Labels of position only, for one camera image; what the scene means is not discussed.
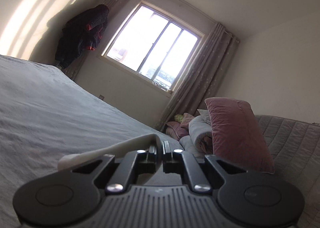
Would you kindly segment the white Winnie Pooh sweatshirt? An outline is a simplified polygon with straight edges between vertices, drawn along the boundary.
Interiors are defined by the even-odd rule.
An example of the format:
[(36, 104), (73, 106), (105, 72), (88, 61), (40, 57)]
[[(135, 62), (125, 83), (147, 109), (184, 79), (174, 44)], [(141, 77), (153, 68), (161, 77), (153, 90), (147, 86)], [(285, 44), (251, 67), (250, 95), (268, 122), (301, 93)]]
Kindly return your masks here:
[(123, 158), (128, 152), (138, 151), (139, 149), (146, 150), (151, 145), (156, 145), (156, 148), (161, 150), (162, 142), (157, 134), (138, 136), (94, 151), (65, 155), (58, 161), (57, 170), (62, 171), (107, 154)]

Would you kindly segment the folded grey pink quilt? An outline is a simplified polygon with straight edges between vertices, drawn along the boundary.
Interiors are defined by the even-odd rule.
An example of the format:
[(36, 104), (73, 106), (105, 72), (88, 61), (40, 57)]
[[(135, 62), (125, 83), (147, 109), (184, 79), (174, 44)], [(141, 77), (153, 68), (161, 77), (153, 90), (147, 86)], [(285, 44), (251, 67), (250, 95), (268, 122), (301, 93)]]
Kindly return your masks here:
[(196, 158), (213, 154), (213, 140), (208, 110), (197, 110), (198, 116), (189, 113), (176, 114), (165, 124), (165, 133)]

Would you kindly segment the dusty pink pillow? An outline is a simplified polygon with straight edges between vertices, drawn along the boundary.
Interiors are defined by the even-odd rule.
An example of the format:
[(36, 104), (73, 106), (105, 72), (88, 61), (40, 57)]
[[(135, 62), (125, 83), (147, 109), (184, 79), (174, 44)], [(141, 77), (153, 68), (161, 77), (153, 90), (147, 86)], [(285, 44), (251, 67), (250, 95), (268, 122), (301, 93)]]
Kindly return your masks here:
[(251, 105), (231, 98), (205, 99), (212, 128), (213, 154), (245, 169), (275, 172), (274, 161)]

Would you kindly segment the grey curtain right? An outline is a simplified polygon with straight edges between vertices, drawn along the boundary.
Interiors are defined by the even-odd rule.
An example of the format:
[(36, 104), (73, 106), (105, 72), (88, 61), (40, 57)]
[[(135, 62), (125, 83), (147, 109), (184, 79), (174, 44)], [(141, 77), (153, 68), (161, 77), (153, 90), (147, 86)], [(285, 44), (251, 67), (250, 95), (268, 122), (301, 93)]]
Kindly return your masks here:
[(196, 115), (206, 98), (215, 97), (239, 47), (239, 39), (217, 23), (173, 92), (155, 129), (163, 131), (176, 114)]

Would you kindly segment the grey curtain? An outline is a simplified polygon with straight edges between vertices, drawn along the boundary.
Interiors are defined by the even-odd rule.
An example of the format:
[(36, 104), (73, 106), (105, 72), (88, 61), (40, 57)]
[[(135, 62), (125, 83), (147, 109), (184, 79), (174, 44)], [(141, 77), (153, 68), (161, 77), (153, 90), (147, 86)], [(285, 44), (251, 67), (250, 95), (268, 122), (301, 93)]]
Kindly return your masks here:
[(129, 0), (105, 0), (66, 22), (55, 60), (67, 77), (75, 80), (89, 52), (98, 48), (108, 21), (128, 2)]
[(217, 23), (173, 92), (155, 129), (163, 131), (176, 114), (196, 115), (206, 98), (215, 97), (239, 47), (239, 39)]

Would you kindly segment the grey quilted headboard cover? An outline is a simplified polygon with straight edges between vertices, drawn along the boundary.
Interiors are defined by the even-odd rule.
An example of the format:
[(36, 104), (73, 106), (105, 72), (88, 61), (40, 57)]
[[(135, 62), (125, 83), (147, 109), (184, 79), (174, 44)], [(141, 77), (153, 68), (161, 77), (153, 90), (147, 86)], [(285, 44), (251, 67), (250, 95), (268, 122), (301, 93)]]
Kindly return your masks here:
[(319, 227), (319, 124), (257, 115), (274, 160), (275, 175), (295, 185), (305, 207), (298, 227)]

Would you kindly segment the window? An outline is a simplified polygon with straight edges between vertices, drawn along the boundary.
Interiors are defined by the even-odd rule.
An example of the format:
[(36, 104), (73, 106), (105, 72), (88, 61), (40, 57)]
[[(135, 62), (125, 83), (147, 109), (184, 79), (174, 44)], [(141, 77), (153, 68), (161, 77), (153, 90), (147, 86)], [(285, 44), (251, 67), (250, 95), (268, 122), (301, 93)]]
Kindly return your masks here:
[(142, 0), (119, 26), (101, 57), (171, 93), (203, 37), (180, 18)]

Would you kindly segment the dark blue hanging jacket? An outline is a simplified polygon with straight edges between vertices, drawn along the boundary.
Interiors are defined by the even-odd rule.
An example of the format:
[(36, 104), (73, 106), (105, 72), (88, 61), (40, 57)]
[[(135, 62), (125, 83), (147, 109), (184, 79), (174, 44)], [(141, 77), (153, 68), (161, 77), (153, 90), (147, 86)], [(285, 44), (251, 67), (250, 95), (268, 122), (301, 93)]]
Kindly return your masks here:
[(108, 14), (108, 7), (99, 4), (66, 22), (55, 53), (60, 68), (70, 66), (85, 51), (97, 49), (108, 24)]

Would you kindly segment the grey curtain left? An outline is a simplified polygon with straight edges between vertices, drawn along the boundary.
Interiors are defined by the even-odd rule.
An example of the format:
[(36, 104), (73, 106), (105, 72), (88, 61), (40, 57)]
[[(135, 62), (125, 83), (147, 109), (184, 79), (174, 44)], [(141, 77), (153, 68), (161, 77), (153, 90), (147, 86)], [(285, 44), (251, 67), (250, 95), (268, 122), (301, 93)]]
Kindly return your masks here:
[(98, 48), (108, 21), (128, 2), (129, 0), (105, 0), (66, 22), (55, 60), (67, 77), (75, 80), (89, 52)]

